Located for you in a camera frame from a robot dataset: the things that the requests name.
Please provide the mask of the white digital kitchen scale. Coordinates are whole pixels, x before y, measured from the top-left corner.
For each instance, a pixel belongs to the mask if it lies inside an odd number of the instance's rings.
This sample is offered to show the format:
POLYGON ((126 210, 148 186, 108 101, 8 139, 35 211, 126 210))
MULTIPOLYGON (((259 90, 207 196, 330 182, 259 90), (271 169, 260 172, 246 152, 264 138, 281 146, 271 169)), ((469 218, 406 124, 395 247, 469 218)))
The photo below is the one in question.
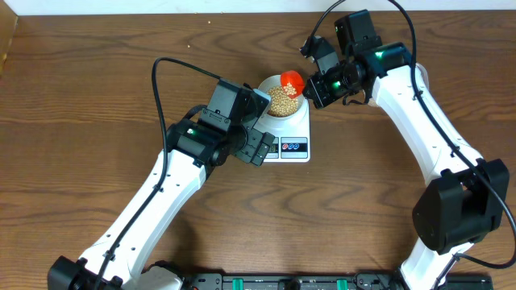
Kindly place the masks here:
POLYGON ((310 160, 310 105, 305 99, 303 111, 292 118, 258 120, 256 129, 275 136, 265 163, 307 163, 310 160))

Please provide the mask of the red plastic measuring scoop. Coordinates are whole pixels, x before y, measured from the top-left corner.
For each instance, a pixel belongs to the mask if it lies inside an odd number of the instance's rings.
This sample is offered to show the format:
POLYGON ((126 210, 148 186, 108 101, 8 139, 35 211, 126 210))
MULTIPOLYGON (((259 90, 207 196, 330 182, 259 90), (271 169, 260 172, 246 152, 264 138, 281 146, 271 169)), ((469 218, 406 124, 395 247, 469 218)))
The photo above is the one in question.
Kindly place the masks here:
POLYGON ((295 99, 301 95, 302 90, 305 88, 302 76, 293 70, 283 72, 280 75, 280 83, 286 95, 291 99, 295 99))

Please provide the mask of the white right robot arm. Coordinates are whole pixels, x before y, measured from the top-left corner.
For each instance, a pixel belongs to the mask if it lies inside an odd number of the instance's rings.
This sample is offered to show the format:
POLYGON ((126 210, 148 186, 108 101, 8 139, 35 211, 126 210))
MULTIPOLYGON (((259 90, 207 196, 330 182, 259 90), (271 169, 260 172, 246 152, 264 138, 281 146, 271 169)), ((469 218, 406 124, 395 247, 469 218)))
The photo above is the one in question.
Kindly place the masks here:
POLYGON ((512 218, 509 171, 499 159, 484 159, 451 124, 431 95, 416 47, 383 43, 366 10, 336 20, 334 27, 337 47, 316 32, 301 47, 318 67, 303 93, 318 109, 363 93, 366 103, 387 113, 426 184, 412 212, 417 242, 390 286, 450 288, 446 277, 453 266, 503 218, 512 218))

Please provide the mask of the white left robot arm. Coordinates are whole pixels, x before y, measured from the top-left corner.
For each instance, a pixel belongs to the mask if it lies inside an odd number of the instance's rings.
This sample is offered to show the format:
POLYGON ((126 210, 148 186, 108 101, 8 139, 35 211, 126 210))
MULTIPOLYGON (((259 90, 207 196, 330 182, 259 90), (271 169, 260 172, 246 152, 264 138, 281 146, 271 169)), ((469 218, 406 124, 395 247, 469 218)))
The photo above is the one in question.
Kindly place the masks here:
POLYGON ((229 155, 260 166, 273 141, 252 123, 233 125, 228 119, 220 127, 187 118, 170 126, 166 147, 124 211, 77 261, 57 259, 48 272, 48 288, 180 289, 183 279, 174 271, 144 267, 154 247, 229 155))

